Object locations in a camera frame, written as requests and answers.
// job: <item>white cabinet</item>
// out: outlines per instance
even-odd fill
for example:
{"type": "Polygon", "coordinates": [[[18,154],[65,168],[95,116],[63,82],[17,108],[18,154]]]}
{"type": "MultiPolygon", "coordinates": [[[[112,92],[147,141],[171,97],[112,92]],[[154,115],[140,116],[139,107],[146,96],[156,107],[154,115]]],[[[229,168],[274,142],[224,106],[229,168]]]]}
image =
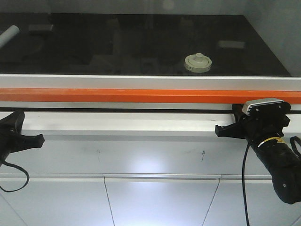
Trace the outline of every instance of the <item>white cabinet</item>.
{"type": "MultiPolygon", "coordinates": [[[[270,180],[247,181],[246,197],[252,226],[292,226],[301,217],[301,203],[283,203],[270,180]]],[[[243,225],[246,218],[241,181],[221,180],[204,226],[243,225]]]]}
{"type": "Polygon", "coordinates": [[[106,179],[115,226],[202,225],[218,180],[106,179]]]}
{"type": "MultiPolygon", "coordinates": [[[[14,189],[19,181],[1,184],[14,189]]],[[[103,178],[32,179],[21,191],[1,194],[16,212],[3,226],[14,225],[18,216],[28,226],[113,226],[103,178]]]]}

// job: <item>round knob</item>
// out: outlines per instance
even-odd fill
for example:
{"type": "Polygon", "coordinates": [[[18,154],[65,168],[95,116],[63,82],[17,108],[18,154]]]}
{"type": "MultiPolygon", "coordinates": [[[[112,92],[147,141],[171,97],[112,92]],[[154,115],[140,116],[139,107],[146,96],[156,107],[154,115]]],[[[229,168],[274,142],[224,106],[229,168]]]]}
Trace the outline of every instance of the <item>round knob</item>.
{"type": "Polygon", "coordinates": [[[197,53],[196,56],[194,57],[194,60],[197,62],[202,62],[204,59],[204,55],[202,53],[197,53]]]}
{"type": "Polygon", "coordinates": [[[210,70],[212,61],[202,53],[189,55],[185,58],[185,68],[191,72],[204,73],[210,70]]]}

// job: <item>orange bar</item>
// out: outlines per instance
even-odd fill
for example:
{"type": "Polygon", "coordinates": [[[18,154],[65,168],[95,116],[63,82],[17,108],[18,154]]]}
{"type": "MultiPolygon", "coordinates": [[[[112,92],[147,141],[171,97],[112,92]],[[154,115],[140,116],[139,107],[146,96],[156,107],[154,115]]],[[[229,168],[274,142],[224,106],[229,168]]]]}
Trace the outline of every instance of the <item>orange bar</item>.
{"type": "Polygon", "coordinates": [[[27,102],[232,104],[267,97],[279,98],[291,104],[301,104],[299,91],[0,88],[0,101],[27,102]]]}

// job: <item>clamp jaw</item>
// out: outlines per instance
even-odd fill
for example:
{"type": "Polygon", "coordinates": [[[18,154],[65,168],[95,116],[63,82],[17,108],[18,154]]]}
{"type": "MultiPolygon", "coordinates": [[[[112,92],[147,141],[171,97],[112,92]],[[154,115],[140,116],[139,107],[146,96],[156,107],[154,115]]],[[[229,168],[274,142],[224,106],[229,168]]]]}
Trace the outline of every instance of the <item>clamp jaw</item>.
{"type": "Polygon", "coordinates": [[[233,104],[235,123],[216,125],[215,133],[218,137],[246,139],[270,172],[278,197],[293,204],[301,201],[301,154],[281,138],[283,127],[290,122],[286,116],[290,109],[288,102],[274,98],[233,104]]]}
{"type": "Polygon", "coordinates": [[[31,148],[39,148],[44,144],[42,134],[37,136],[22,135],[22,125],[25,114],[17,110],[0,120],[0,166],[10,153],[31,148]]]}

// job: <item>black glass surface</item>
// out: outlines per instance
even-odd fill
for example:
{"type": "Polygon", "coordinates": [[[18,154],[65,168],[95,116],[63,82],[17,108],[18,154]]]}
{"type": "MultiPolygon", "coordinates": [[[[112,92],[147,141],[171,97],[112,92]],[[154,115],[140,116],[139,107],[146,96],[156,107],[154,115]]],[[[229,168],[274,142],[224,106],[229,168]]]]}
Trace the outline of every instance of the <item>black glass surface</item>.
{"type": "Polygon", "coordinates": [[[20,33],[0,49],[0,73],[290,76],[244,16],[0,14],[0,31],[13,24],[20,33]],[[210,71],[184,68],[198,52],[210,71]]]}

